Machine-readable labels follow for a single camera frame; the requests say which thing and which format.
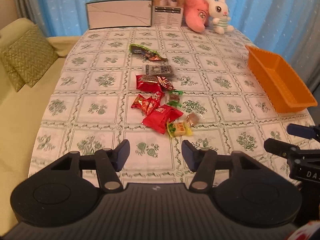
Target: beige sofa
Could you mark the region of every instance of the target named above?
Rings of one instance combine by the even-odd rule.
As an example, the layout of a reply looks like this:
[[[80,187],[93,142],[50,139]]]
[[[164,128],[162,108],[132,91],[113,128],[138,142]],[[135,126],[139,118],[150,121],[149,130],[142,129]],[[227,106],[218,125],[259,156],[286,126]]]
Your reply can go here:
[[[0,30],[0,48],[19,39],[34,24],[21,18]],[[65,57],[79,39],[51,37],[49,43],[59,58],[37,84],[19,92],[11,87],[0,62],[0,236],[17,221],[10,207],[12,190],[28,176],[29,164],[40,122],[59,80]]]

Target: silver screw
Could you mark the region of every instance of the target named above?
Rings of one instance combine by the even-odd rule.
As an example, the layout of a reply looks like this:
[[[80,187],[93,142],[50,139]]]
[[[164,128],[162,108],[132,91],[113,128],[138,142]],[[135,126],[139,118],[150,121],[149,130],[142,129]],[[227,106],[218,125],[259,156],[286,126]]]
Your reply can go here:
[[[120,187],[120,183],[116,181],[109,181],[104,184],[106,189],[114,190]]]
[[[208,186],[208,184],[204,181],[196,181],[192,183],[192,187],[195,189],[205,189]]]

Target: ribbed gray panel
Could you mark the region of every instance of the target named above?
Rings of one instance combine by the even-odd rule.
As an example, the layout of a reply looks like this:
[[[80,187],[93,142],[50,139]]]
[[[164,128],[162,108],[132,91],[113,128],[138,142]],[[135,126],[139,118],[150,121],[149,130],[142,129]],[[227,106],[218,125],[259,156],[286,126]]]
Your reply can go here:
[[[283,240],[295,230],[249,228],[221,215],[207,195],[184,184],[134,184],[105,195],[82,220],[58,228],[20,223],[4,240]]]

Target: plush toy's foot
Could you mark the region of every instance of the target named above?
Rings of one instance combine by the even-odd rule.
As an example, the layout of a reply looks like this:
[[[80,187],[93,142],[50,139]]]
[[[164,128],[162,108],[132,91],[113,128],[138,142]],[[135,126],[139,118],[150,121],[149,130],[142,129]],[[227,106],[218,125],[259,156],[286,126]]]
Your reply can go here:
[[[227,26],[227,32],[231,32],[231,31],[233,31],[235,28],[232,26],[232,25],[228,25]]]
[[[214,31],[218,34],[224,34],[224,28],[222,28],[221,26],[216,26]]]

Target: plush toy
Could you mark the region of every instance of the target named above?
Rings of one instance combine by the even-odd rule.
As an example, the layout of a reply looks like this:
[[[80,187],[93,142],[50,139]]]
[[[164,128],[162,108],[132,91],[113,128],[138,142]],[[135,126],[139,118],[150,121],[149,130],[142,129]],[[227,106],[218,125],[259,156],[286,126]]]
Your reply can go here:
[[[188,27],[201,33],[209,25],[209,5],[206,0],[186,0],[184,18]]]
[[[209,14],[213,17],[212,23],[213,29],[216,33],[224,34],[225,32],[231,32],[234,27],[228,25],[228,21],[231,20],[226,0],[206,0],[209,4]]]

